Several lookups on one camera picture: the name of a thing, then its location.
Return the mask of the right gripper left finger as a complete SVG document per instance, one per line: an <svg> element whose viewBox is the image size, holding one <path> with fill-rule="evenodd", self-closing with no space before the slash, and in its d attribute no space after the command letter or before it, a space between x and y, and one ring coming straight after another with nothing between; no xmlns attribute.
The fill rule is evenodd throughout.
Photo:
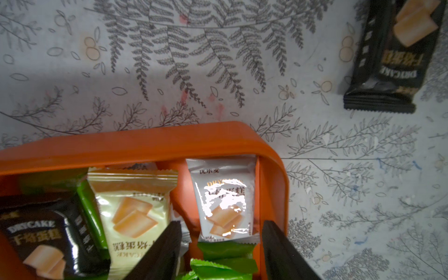
<svg viewBox="0 0 448 280"><path fill-rule="evenodd" d="M181 240L181 224L173 221L124 280L174 280Z"/></svg>

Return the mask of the orange storage box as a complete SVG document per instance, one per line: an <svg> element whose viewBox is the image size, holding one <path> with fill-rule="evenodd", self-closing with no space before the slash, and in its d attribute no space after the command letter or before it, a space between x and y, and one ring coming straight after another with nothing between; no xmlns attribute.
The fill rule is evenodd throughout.
<svg viewBox="0 0 448 280"><path fill-rule="evenodd" d="M281 158L248 125L237 121L59 136L8 148L1 151L1 194L17 194L16 175L22 173L156 162L160 168L178 170L172 203L197 240L200 221L185 160L246 154L258 157L256 229L262 230L264 221L270 220L286 232L289 181Z"/></svg>

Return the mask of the yellow cookie packet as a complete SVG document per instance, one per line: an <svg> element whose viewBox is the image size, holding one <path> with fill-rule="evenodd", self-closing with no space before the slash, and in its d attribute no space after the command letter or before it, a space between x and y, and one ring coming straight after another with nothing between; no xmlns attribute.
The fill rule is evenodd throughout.
<svg viewBox="0 0 448 280"><path fill-rule="evenodd" d="M175 170L90 168L110 255L110 280L123 280L170 223Z"/></svg>

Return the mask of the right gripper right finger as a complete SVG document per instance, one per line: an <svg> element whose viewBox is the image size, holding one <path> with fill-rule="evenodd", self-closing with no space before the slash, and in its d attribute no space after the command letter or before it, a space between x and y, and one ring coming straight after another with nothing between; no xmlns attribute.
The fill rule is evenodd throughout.
<svg viewBox="0 0 448 280"><path fill-rule="evenodd" d="M262 245L269 280L320 280L277 224L271 220L263 223Z"/></svg>

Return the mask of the white cookie packet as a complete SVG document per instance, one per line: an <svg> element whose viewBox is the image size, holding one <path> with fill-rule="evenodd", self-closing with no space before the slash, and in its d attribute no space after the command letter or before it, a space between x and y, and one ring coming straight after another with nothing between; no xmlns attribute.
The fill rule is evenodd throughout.
<svg viewBox="0 0 448 280"><path fill-rule="evenodd" d="M202 242L253 235L256 190L254 155L187 159L198 206Z"/></svg>

